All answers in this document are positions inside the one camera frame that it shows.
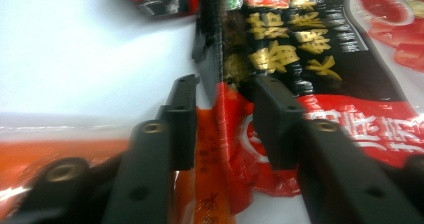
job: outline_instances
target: white surface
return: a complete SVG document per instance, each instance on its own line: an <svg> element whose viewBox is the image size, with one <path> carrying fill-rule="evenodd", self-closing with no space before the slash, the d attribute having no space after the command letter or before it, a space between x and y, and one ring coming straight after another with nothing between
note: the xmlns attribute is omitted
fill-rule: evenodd
<svg viewBox="0 0 424 224"><path fill-rule="evenodd" d="M128 135L195 73L194 21L146 18L128 0L1 0L0 139L58 126ZM299 200L255 195L238 223L307 223Z"/></svg>

